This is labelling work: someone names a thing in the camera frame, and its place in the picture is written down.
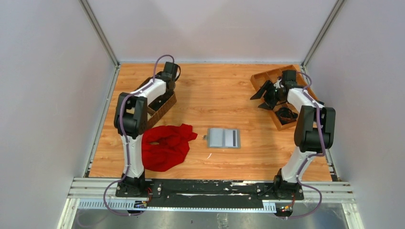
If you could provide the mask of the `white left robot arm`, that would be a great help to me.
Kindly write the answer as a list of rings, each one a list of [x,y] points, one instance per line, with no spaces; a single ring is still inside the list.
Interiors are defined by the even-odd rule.
[[[161,72],[147,78],[136,90],[119,95],[114,127],[123,143],[125,161],[119,184],[137,189],[145,186],[142,138],[177,102],[174,90],[180,74],[178,64],[166,62]]]

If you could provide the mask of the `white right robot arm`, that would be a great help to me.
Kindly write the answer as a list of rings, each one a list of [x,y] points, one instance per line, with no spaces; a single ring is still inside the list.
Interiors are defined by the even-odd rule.
[[[325,156],[334,141],[336,111],[326,107],[309,93],[309,85],[297,82],[298,71],[283,70],[278,83],[270,80],[259,88],[251,100],[262,99],[258,108],[273,110],[279,103],[286,102],[298,112],[294,132],[295,150],[290,160],[275,176],[281,185],[295,185],[315,157]]]

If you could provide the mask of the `grey card holder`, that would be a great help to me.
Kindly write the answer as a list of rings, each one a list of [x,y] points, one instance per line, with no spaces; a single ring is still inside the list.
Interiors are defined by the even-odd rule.
[[[208,148],[241,148],[239,129],[208,128],[203,139]]]

